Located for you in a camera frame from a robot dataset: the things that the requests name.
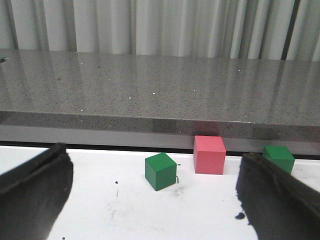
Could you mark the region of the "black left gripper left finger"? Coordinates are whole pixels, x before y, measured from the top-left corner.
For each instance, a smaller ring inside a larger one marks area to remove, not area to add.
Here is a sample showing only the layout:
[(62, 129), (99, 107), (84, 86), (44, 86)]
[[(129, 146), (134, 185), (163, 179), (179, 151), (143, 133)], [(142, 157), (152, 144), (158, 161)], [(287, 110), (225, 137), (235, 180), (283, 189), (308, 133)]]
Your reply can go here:
[(46, 240), (67, 202), (74, 165), (64, 143), (0, 176), (0, 238)]

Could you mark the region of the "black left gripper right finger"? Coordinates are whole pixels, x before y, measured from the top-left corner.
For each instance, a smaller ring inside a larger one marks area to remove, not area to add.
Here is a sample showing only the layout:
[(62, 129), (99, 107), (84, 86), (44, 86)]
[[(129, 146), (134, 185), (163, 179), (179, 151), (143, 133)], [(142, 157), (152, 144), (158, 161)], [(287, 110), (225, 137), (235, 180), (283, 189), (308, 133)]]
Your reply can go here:
[(235, 189), (258, 239), (320, 238), (320, 193), (262, 155), (243, 154)]

